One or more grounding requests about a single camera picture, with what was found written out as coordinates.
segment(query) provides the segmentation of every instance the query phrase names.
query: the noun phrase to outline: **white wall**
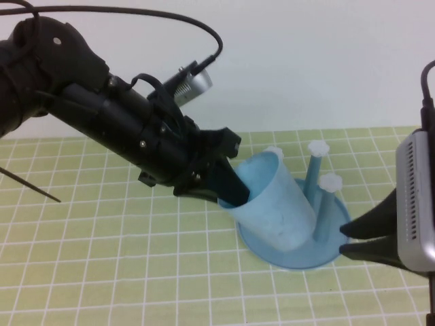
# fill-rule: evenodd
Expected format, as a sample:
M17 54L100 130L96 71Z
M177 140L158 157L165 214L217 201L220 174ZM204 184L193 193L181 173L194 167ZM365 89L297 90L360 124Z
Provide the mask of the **white wall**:
M214 87L184 107L201 128L291 130L419 123L419 74L435 59L433 0L38 0L146 7L212 26L224 52ZM70 22L125 80L162 81L215 50L180 22L113 14L52 14ZM24 16L1 17L0 38ZM141 88L147 94L148 88ZM77 134L45 117L11 137Z

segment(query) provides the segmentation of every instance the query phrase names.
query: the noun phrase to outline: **light blue plastic cup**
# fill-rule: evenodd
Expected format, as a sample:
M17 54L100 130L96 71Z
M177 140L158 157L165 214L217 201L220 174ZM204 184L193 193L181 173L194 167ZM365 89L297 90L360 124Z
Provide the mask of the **light blue plastic cup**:
M280 251L308 241L316 216L302 190L283 163L279 148L269 147L242 162L236 174L251 191L246 204L218 204L258 238Z

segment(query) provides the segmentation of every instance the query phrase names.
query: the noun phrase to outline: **round base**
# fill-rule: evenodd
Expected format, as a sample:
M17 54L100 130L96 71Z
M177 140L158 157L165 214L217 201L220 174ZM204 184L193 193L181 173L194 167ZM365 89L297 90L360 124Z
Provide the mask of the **round base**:
M303 188L305 181L297 179L299 187ZM323 190L317 187L315 195L314 211L317 213L320 206L321 195ZM340 233L340 227L348 223L351 219L347 209L343 203L336 197L334 206L332 207L331 214L326 218L330 219L328 230L329 236L323 242L316 242L310 239L301 247L288 252L278 251L275 248L264 243L257 238L248 229L244 228L238 223L239 234L246 246L259 258L267 261L268 263L278 266L280 268L287 268L289 270L307 270L317 268L322 265L328 264L336 259L340 253L338 248L348 242L348 238Z

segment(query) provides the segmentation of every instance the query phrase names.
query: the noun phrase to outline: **green grid mat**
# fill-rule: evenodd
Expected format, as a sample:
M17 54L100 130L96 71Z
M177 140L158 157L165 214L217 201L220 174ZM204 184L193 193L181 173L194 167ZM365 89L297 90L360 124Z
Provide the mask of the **green grid mat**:
M353 218L394 188L395 149L414 128L241 133L237 165L269 145L304 178L343 178ZM0 142L0 166L63 202L0 177L0 325L425 325L426 280L343 257L289 272L253 256L215 204L174 198L94 141Z

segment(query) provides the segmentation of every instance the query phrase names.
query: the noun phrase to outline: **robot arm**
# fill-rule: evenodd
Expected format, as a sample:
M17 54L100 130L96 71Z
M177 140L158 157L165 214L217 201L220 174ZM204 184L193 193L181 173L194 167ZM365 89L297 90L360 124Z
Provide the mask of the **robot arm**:
M209 86L204 68L193 62L165 84L147 74L128 84L70 24L29 18L0 41L0 135L52 114L138 166L146 185L238 206L249 190L228 158L237 156L241 138L228 128L200 130L179 109ZM138 80L155 91L142 97L132 89Z

